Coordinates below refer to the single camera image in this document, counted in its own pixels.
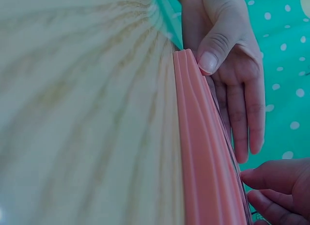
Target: finger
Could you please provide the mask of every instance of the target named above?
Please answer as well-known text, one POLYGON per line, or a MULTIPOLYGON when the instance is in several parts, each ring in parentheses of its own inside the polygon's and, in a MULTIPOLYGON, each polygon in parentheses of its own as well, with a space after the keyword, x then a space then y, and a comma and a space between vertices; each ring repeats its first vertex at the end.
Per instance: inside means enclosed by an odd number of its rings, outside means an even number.
POLYGON ((229 121, 228 116, 226 85, 223 84, 221 81, 214 81, 214 85, 215 85, 215 92, 217 94, 219 112, 223 119, 223 123, 227 131, 228 138, 231 139, 232 132, 231 132, 231 123, 229 121))
POLYGON ((217 107, 219 107, 218 99, 217 99, 217 95, 216 95, 216 91, 215 91, 214 82, 213 82, 213 80, 212 80, 212 78, 210 76, 206 76, 205 79, 207 80, 207 83, 209 85, 209 88, 210 88, 212 97, 213 97, 213 99, 215 101, 215 104, 216 104, 217 107))
POLYGON ((269 225, 269 223, 264 220, 257 220, 254 225, 269 225))
POLYGON ((292 213, 298 214, 298 212, 294 208, 292 195, 279 193, 279 192, 276 192, 274 190, 260 190, 260 192, 265 197, 267 197, 269 200, 273 201, 274 203, 278 204, 279 206, 282 206, 283 208, 289 210, 292 213))
POLYGON ((228 12, 219 15, 216 23, 198 47, 199 67, 206 75, 214 74, 239 41, 243 30, 238 18, 228 12))
POLYGON ((256 169, 241 172, 245 184, 253 189, 272 189, 292 194, 292 189, 310 171, 310 159, 267 161, 256 169))
POLYGON ((263 71, 258 78, 245 83, 245 101, 248 117, 249 146, 252 154, 261 151, 265 133, 265 89, 263 71))
POLYGON ((189 7, 188 3, 183 5, 182 10, 182 37, 184 49, 189 48, 195 53, 206 33, 208 33, 211 28, 208 29, 205 25, 206 21, 201 14, 198 13, 197 9, 189 7))
POLYGON ((236 159, 245 163, 248 160, 248 122, 242 85, 227 86, 227 102, 236 159))
POLYGON ((302 216, 291 213, 265 197, 260 191, 252 190, 248 193, 248 200, 252 206, 272 225, 309 225, 302 216))

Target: white polka dot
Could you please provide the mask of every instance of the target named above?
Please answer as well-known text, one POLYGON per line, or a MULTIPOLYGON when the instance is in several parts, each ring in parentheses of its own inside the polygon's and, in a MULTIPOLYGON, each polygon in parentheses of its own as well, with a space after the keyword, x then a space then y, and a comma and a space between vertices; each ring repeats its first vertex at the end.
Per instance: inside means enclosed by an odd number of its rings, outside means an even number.
POLYGON ((280 46, 280 49, 281 49, 282 51, 285 51, 285 50, 286 50, 286 44, 283 43, 283 44, 280 46))
POLYGON ((294 156, 294 153, 292 151, 287 151, 283 153, 282 159, 289 160, 289 159, 292 159, 293 156, 294 156))
POLYGON ((172 39, 173 35, 172 35, 172 33, 168 32, 168 33, 166 33, 166 37, 169 39, 172 39))
POLYGON ((271 14, 270 13, 265 13, 265 19, 270 20, 271 19, 271 14))
POLYGON ((284 9, 286 12, 289 12, 291 10, 291 7, 288 4, 286 4, 284 9))
POLYGON ((177 18, 178 16, 181 16, 181 15, 182 15, 182 13, 175 13, 172 15, 172 18, 177 18))
POLYGON ((298 97, 303 97, 305 95, 305 91, 303 89, 299 88, 296 90, 296 95, 298 97))
POLYGON ((306 42, 306 37, 305 37, 305 36, 302 36, 302 37, 300 38, 300 41, 301 41, 301 43, 305 43, 305 42, 306 42))
POLYGON ((273 111, 274 108, 275 108, 274 105, 267 105, 265 110, 266 110, 266 112, 271 112, 271 111, 273 111))
POLYGON ((280 88, 280 85, 278 83, 275 83, 274 85, 272 85, 273 90, 278 90, 279 88, 280 88))
POLYGON ((149 7, 149 11, 150 12, 154 12, 157 10, 157 5, 156 4, 152 4, 150 7, 149 7))
POLYGON ((291 129, 298 129, 299 128, 299 123, 298 122, 292 122, 291 124, 290 124, 290 128, 291 129))

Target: knuckle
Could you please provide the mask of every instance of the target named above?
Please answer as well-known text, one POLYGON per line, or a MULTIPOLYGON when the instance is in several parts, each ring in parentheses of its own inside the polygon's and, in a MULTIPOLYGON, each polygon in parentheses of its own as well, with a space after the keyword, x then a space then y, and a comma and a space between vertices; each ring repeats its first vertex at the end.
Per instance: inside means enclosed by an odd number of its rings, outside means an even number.
POLYGON ((221 33, 214 33, 212 36, 210 36, 210 39, 219 47, 221 54, 226 54, 230 50, 229 37, 221 33))
POLYGON ((289 218, 290 218, 290 212, 286 211, 285 213, 283 213, 280 218, 279 218, 279 224, 280 225, 287 225, 287 224, 291 224, 289 222, 289 218))
POLYGON ((265 111, 265 105, 253 104, 247 107, 248 113, 260 113, 265 111))
POLYGON ((245 112, 233 112, 229 115, 231 122, 240 122, 246 118, 245 112))

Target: polka dot fabric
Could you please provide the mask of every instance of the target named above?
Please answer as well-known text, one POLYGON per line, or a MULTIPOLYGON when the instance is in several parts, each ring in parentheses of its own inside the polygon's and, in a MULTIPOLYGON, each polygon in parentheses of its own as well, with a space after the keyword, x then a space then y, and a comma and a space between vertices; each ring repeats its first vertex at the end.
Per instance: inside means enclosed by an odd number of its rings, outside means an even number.
MULTIPOLYGON (((167 24, 163 32, 182 49, 180 4, 156 1, 167 24)), ((310 157, 310 0, 245 1, 264 62, 266 133, 260 154, 250 156, 241 170, 268 160, 310 157)))

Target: teal background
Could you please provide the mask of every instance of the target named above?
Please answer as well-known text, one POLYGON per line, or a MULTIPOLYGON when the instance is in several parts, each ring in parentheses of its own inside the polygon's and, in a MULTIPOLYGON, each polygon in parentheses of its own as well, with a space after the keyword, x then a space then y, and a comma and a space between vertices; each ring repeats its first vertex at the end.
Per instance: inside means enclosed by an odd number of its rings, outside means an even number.
MULTIPOLYGON (((246 164, 240 165, 241 170, 268 160, 310 156, 309 17, 304 14, 300 0, 245 1, 263 55, 266 133, 260 154, 251 155, 246 164), (270 19, 265 18, 266 13, 270 13, 270 19)), ((180 3, 177 0, 155 0, 155 3, 164 17, 162 32, 182 49, 180 3)), ((259 214, 253 216, 253 220, 257 218, 261 218, 259 214)))

